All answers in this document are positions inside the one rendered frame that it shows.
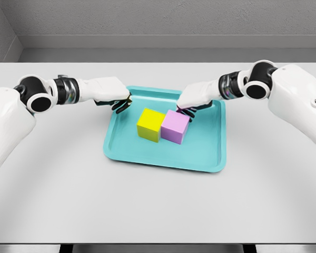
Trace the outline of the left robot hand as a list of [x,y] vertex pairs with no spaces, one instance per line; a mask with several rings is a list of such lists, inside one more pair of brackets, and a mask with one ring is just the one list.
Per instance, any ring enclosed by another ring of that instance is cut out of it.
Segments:
[[93,100],[97,106],[110,105],[119,114],[130,107],[131,93],[117,77],[102,77],[93,80]]

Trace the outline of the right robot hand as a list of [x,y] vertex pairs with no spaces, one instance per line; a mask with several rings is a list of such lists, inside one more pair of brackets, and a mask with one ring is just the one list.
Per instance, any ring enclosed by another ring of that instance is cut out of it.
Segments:
[[206,109],[212,105],[216,84],[214,81],[207,81],[187,85],[177,100],[176,111],[189,116],[189,122],[192,122],[197,110]]

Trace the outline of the pink cube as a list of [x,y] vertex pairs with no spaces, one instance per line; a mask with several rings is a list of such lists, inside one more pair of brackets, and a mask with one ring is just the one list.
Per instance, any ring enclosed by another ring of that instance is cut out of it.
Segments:
[[187,115],[168,110],[161,124],[161,138],[182,144],[189,126],[189,119]]

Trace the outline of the yellow cube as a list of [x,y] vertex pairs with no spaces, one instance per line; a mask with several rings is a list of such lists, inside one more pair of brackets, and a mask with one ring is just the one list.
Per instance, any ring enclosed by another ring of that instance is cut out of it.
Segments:
[[139,137],[158,143],[165,114],[145,108],[136,124]]

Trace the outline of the teal tray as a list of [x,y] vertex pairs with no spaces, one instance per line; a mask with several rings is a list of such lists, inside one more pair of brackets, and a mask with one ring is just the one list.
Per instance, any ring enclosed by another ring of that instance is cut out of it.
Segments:
[[161,113],[176,108],[181,91],[129,86],[132,104],[113,113],[103,145],[113,160],[203,172],[219,172],[226,165],[226,111],[223,101],[199,110],[190,123],[182,144],[158,143],[141,138],[136,123],[145,108]]

